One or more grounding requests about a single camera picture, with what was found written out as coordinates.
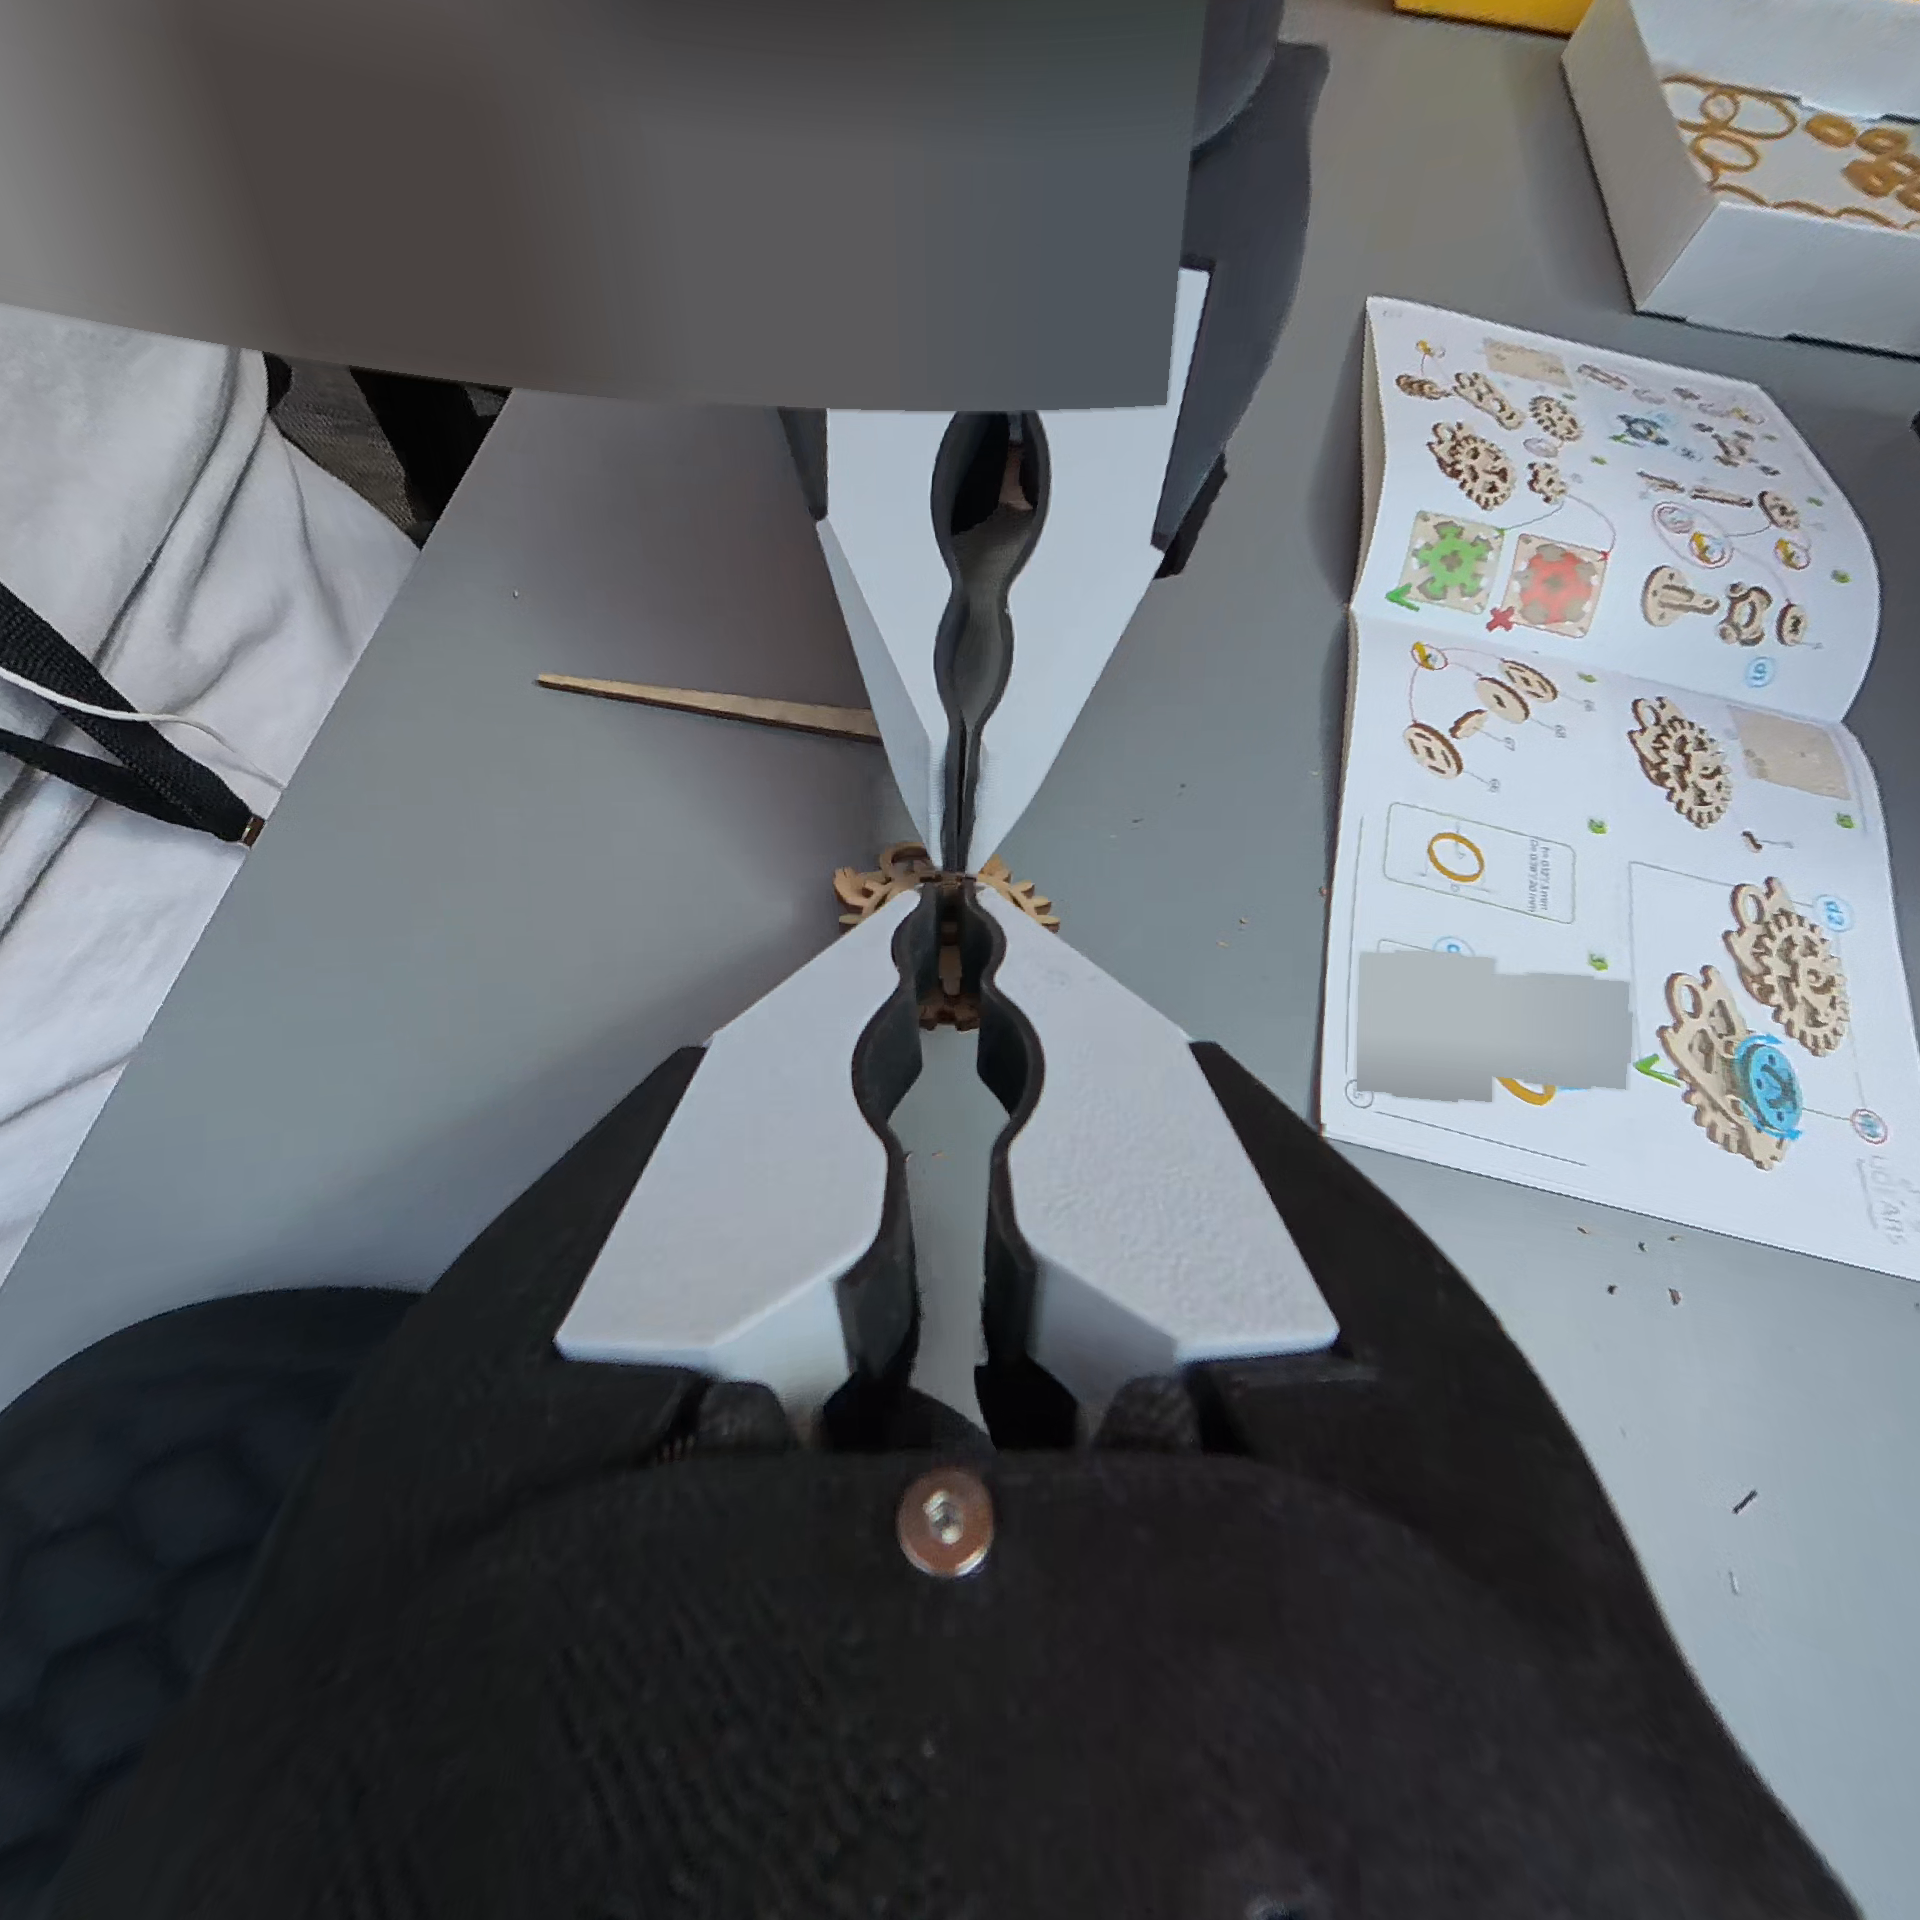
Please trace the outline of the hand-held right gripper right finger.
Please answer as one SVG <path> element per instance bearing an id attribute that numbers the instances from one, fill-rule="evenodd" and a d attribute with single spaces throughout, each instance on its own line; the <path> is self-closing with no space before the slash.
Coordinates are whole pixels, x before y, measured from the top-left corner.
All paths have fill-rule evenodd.
<path id="1" fill-rule="evenodd" d="M 989 1156 L 974 1393 L 1067 1449 L 1135 1380 L 1331 1353 L 1339 1321 L 1172 1020 L 981 880 L 960 908 Z"/>

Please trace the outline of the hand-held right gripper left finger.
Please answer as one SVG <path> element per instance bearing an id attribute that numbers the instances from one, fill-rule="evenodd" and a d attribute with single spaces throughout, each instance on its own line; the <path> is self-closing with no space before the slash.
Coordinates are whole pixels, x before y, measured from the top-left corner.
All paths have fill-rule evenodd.
<path id="1" fill-rule="evenodd" d="M 558 1353 L 754 1383 L 804 1430 L 900 1377 L 921 1306 L 892 1118 L 919 1076 L 907 892 L 710 1036 Z"/>

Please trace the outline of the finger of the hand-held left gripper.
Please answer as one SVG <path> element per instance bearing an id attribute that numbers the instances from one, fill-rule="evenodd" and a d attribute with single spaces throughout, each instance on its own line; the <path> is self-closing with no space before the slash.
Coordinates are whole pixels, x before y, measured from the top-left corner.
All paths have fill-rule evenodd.
<path id="1" fill-rule="evenodd" d="M 831 410 L 816 535 L 911 822 L 946 869 L 972 864 L 992 605 L 956 530 L 992 448 L 985 413 Z"/>
<path id="2" fill-rule="evenodd" d="M 1177 277 L 1164 399 L 1053 407 L 1026 424 L 1038 490 L 1009 585 L 989 614 L 986 699 L 970 728 L 963 864 L 1028 812 L 1162 565 L 1156 517 L 1210 290 Z"/>

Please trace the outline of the wooden gear assembly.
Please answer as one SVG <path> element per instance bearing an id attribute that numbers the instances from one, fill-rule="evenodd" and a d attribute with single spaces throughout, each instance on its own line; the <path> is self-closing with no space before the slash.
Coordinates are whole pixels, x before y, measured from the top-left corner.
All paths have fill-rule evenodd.
<path id="1" fill-rule="evenodd" d="M 921 1029 L 951 1029 L 970 1035 L 981 1025 L 981 998 L 970 985 L 965 957 L 963 898 L 967 885 L 995 892 L 1047 932 L 1059 935 L 1061 916 L 1034 882 L 1012 877 L 1000 856 L 989 856 L 976 870 L 944 870 L 921 842 L 900 841 L 878 852 L 871 870 L 838 869 L 833 892 L 843 908 L 838 924 L 853 928 L 876 916 L 892 900 L 933 895 L 938 900 L 935 958 L 919 975 Z"/>

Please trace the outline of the thin wooden stick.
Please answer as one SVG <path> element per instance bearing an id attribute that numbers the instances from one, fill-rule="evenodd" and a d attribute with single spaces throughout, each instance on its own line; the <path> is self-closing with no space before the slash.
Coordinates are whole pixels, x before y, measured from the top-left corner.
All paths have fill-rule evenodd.
<path id="1" fill-rule="evenodd" d="M 534 684 L 540 690 L 570 694 L 577 699 L 635 709 L 686 712 L 746 726 L 797 732 L 810 738 L 829 738 L 865 746 L 876 746 L 883 742 L 883 731 L 874 712 L 860 706 L 570 674 L 540 674 L 537 677 Z"/>

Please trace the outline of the illustrated instruction booklet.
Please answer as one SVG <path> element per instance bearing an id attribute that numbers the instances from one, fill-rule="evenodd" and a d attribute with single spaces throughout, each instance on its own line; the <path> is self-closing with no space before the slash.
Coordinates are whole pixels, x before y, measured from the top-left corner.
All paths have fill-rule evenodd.
<path id="1" fill-rule="evenodd" d="M 1861 517 L 1763 386 L 1362 310 L 1331 1140 L 1917 1283 Z"/>

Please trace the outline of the black chair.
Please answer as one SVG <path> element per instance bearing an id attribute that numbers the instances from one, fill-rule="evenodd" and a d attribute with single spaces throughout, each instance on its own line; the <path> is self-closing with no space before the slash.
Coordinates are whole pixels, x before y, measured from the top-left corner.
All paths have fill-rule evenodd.
<path id="1" fill-rule="evenodd" d="M 262 357 L 268 416 L 324 473 L 422 549 L 511 388 Z"/>

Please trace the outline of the white cardboard box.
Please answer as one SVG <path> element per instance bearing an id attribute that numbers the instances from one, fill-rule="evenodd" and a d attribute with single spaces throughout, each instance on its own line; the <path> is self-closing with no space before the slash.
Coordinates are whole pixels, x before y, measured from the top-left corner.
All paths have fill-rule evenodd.
<path id="1" fill-rule="evenodd" d="M 1917 5 L 1595 3 L 1562 73 L 1641 315 L 1917 359 Z"/>

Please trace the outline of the black padded cushion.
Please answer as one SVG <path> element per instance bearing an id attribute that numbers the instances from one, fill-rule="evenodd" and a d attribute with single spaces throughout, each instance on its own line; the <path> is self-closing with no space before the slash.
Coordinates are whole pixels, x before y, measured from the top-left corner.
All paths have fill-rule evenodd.
<path id="1" fill-rule="evenodd" d="M 146 1316 L 2 1418 L 2 1915 L 206 1671 L 286 1500 L 420 1295 L 318 1287 Z"/>

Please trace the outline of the person's white shirt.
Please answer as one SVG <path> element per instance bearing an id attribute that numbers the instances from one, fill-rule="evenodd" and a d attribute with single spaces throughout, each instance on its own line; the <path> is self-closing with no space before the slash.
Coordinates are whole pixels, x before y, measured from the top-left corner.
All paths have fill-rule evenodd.
<path id="1" fill-rule="evenodd" d="M 179 748 L 271 817 L 416 549 L 271 419 L 261 352 L 5 307 L 5 606 L 105 690 L 6 660 L 5 738 L 126 758 L 91 709 L 168 714 Z M 228 895 L 245 847 L 5 751 L 2 1235 L 13 1270 Z"/>

